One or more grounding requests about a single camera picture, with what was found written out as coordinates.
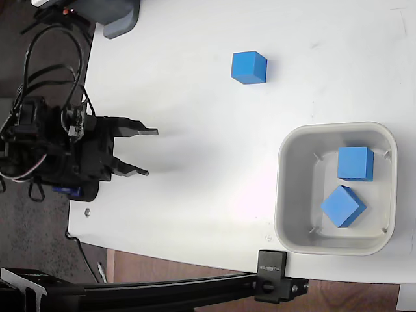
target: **foam cube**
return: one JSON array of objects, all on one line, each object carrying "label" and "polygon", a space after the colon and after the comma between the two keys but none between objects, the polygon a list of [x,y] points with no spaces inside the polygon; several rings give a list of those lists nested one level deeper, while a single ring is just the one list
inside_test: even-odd
[{"label": "foam cube", "polygon": [[339,185],[321,208],[338,228],[347,228],[366,206],[351,188]]},{"label": "foam cube", "polygon": [[265,83],[266,72],[267,59],[256,51],[233,54],[231,76],[235,80],[245,85]]},{"label": "foam cube", "polygon": [[366,147],[339,148],[338,178],[345,181],[372,181],[374,153]]}]

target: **white table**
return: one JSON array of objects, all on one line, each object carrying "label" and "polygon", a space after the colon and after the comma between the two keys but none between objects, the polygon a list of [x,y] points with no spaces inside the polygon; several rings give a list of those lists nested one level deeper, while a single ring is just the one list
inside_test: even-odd
[{"label": "white table", "polygon": [[[267,83],[230,78],[234,52],[268,59]],[[86,88],[102,116],[160,136],[117,138],[150,175],[113,177],[71,202],[83,242],[255,272],[274,231],[278,151],[306,124],[375,121],[399,148],[396,229],[368,257],[290,254],[287,275],[416,283],[416,3],[405,0],[142,0],[136,27],[96,29]],[[90,217],[84,211],[90,208]]]}]

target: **plastic container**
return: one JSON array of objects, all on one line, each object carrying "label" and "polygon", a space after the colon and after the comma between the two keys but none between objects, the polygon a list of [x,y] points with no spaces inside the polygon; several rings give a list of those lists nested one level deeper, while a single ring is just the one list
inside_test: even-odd
[{"label": "plastic container", "polygon": [[[337,178],[341,146],[368,146],[374,152],[373,182]],[[348,228],[337,228],[320,208],[338,185],[353,189],[367,206]],[[276,234],[284,247],[300,254],[373,254],[393,234],[396,189],[397,145],[383,125],[300,127],[286,137],[279,151]]]}]

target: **wire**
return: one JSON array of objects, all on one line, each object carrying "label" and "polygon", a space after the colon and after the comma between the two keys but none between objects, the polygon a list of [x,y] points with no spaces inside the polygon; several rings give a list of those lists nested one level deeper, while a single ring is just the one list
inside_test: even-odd
[{"label": "wire", "polygon": [[84,262],[86,264],[86,267],[88,268],[88,271],[90,271],[90,273],[91,273],[92,277],[94,278],[94,280],[96,281],[96,283],[99,283],[99,280],[97,279],[96,274],[92,270],[91,265],[88,262],[88,259],[86,258],[86,255],[85,255],[84,250],[83,250],[83,246],[81,245],[81,241],[79,240],[78,237],[70,236],[70,232],[68,231],[68,227],[69,227],[69,220],[68,220],[68,225],[66,226],[65,238],[68,239],[69,241],[72,241],[73,240],[73,241],[77,242],[78,249],[81,252],[81,255],[82,255],[83,259],[84,259]]},{"label": "wire", "polygon": [[32,168],[30,168],[29,170],[27,170],[24,174],[18,175],[17,177],[10,177],[10,176],[7,176],[7,175],[2,174],[0,172],[0,176],[2,176],[5,179],[9,179],[9,180],[19,180],[19,179],[22,179],[22,178],[28,176],[29,174],[31,174],[32,172],[34,172],[43,163],[43,161],[45,160],[46,156],[47,155],[44,154],[41,157],[41,159]]},{"label": "wire", "polygon": [[81,79],[81,72],[83,70],[83,66],[84,66],[84,54],[83,54],[83,49],[79,43],[79,41],[76,39],[76,37],[72,34],[72,32],[67,29],[64,28],[60,25],[51,25],[46,27],[44,30],[40,31],[32,40],[32,42],[29,44],[29,47],[26,51],[26,55],[25,55],[25,62],[23,63],[23,86],[22,86],[22,97],[20,99],[20,101],[18,102],[18,104],[20,105],[21,102],[23,101],[23,98],[26,95],[26,91],[27,91],[27,85],[28,85],[28,69],[29,69],[29,62],[31,59],[31,54],[33,52],[33,48],[35,47],[36,43],[39,41],[39,39],[41,39],[45,34],[51,32],[51,31],[60,31],[62,33],[64,33],[66,36],[68,36],[71,41],[74,43],[75,48],[77,50],[77,54],[78,54],[78,70],[77,73],[75,75],[75,80],[73,82],[73,86],[71,87],[70,93],[68,94],[68,97],[66,98],[65,104],[63,106],[62,109],[67,109],[68,106],[70,105],[70,101],[71,98],[73,96],[73,93],[75,92],[75,89],[77,88],[77,85],[79,84],[79,81]]},{"label": "wire", "polygon": [[[44,68],[43,70],[37,71],[36,73],[31,75],[31,79],[29,79],[29,64],[30,64],[30,60],[31,60],[31,55],[33,52],[33,49],[36,45],[36,43],[47,33],[50,33],[52,31],[59,31],[61,33],[64,33],[66,36],[68,36],[70,38],[70,40],[73,42],[73,44],[75,45],[75,48],[77,50],[77,54],[78,54],[78,70],[76,73],[74,73],[74,71],[72,70],[71,67],[66,66],[64,64],[57,64],[57,65],[52,65],[49,66],[47,68]],[[59,68],[67,68],[72,72],[73,75],[73,82],[72,82],[72,87],[70,89],[70,92],[66,98],[66,101],[64,102],[64,105],[61,108],[61,124],[62,127],[65,129],[65,131],[68,133],[69,130],[68,128],[65,126],[64,123],[64,112],[66,110],[68,110],[71,105],[70,105],[70,101],[71,98],[75,92],[75,89],[78,87],[80,80],[81,80],[81,73],[83,70],[83,66],[84,66],[84,54],[83,54],[83,49],[79,43],[79,41],[76,39],[76,37],[72,34],[72,32],[67,29],[62,27],[61,25],[51,25],[46,27],[45,29],[43,29],[42,31],[40,31],[32,40],[32,42],[29,44],[29,47],[27,48],[26,51],[26,55],[25,55],[25,61],[23,63],[23,83],[21,84],[21,86],[18,88],[18,94],[16,96],[15,102],[14,102],[14,106],[12,111],[10,112],[10,116],[6,119],[6,121],[4,122],[4,124],[2,125],[2,127],[0,128],[0,134],[3,136],[3,131],[5,129],[5,127],[12,121],[12,117],[15,115],[15,113],[18,111],[18,109],[21,107],[24,98],[27,96],[28,93],[30,93],[28,90],[29,89],[29,83],[31,81],[33,81],[34,79],[36,79],[37,77],[47,73],[47,72],[51,72],[53,70],[57,70]]]}]

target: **floor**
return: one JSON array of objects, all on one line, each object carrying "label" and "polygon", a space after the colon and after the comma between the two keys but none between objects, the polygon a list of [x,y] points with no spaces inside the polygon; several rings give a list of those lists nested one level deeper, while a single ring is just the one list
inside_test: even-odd
[{"label": "floor", "polygon": [[[13,97],[21,82],[25,50],[34,35],[20,36],[35,9],[30,1],[0,0],[0,97]],[[52,34],[34,52],[32,68],[56,62],[75,62],[75,51],[65,39]],[[60,105],[66,89],[46,88],[42,94],[50,105]],[[25,184],[8,183],[0,195],[0,267],[37,268],[77,283],[92,282],[74,242],[64,238],[69,201],[50,190],[44,203],[27,197]],[[85,252],[96,268],[106,262],[106,250],[85,245]],[[226,274],[230,271],[160,259],[110,252],[109,279],[160,281]],[[198,311],[395,311],[398,285],[375,285],[311,281],[309,294],[281,305],[262,304],[251,298],[199,308]]]},{"label": "floor", "polygon": [[[34,12],[30,1],[0,0],[0,98],[14,97],[21,83],[27,46],[40,29],[24,36],[19,32],[31,23]],[[88,56],[89,49],[84,48]],[[75,49],[66,38],[50,34],[36,46],[31,68],[58,62],[76,66]],[[49,87],[39,91],[48,104],[60,105],[68,89]],[[64,238],[69,201],[45,188],[45,201],[34,203],[27,197],[28,187],[27,183],[7,183],[7,192],[0,194],[0,267],[37,268],[72,282],[94,282],[76,243]],[[85,246],[94,268],[98,261],[105,265],[106,251]]]}]

